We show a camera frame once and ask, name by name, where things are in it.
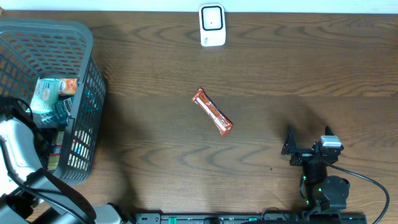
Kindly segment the orange snack bar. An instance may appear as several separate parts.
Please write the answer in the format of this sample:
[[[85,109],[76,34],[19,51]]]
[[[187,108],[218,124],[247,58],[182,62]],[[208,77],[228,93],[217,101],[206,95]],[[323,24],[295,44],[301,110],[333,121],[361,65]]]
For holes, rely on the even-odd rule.
[[[225,136],[233,128],[233,123],[219,110],[219,108],[208,97],[203,88],[199,88],[192,101],[201,107],[212,119],[220,134]]]

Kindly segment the teal mouthwash bottle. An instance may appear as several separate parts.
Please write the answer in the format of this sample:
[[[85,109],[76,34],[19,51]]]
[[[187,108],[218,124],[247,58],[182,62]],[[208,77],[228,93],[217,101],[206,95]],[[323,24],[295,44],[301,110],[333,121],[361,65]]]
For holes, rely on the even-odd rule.
[[[52,110],[40,115],[42,124],[59,124],[66,126],[71,116],[74,97],[58,100],[52,107]]]

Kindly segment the small orange tissue pack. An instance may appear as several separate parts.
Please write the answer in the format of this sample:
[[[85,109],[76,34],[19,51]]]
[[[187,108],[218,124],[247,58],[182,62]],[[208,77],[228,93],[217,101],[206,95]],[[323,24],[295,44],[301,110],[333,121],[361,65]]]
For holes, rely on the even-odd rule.
[[[62,96],[74,95],[78,88],[76,78],[61,78],[59,80],[58,94]]]

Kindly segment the yellow snack bag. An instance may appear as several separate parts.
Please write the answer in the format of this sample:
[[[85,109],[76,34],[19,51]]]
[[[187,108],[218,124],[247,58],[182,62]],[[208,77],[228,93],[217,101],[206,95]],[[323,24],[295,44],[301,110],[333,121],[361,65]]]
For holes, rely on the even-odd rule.
[[[64,131],[59,131],[57,133],[57,137],[55,139],[55,148],[50,153],[50,156],[49,156],[49,161],[48,161],[48,166],[47,166],[48,170],[55,170],[58,166],[58,163],[60,160],[60,155],[61,155],[64,134],[65,134]]]

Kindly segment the pale wet wipes pack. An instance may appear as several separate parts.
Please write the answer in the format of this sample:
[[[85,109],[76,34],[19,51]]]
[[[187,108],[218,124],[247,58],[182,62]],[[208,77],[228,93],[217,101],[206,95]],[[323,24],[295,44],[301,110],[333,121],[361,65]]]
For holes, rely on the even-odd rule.
[[[52,111],[58,101],[59,79],[40,78],[37,80],[30,108],[35,113],[48,113]]]

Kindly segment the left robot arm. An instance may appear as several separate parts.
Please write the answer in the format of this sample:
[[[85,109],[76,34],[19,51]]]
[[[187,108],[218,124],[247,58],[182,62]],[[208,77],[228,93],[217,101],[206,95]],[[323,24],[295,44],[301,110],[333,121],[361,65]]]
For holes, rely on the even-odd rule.
[[[40,201],[50,208],[35,223],[135,223],[113,203],[92,206],[82,194],[43,168],[52,148],[33,122],[27,103],[1,97],[1,223],[27,223]]]

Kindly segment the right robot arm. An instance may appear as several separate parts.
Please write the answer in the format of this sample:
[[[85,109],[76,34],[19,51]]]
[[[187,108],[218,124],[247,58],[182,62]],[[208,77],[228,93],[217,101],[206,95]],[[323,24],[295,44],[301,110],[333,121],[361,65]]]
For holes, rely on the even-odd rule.
[[[328,126],[311,148],[298,147],[293,128],[287,128],[281,154],[289,155],[290,165],[303,170],[300,194],[307,200],[308,208],[302,212],[306,222],[325,222],[326,216],[334,217],[335,223],[341,222],[340,214],[347,207],[350,184],[344,178],[328,175],[327,167],[338,161],[343,149]]]

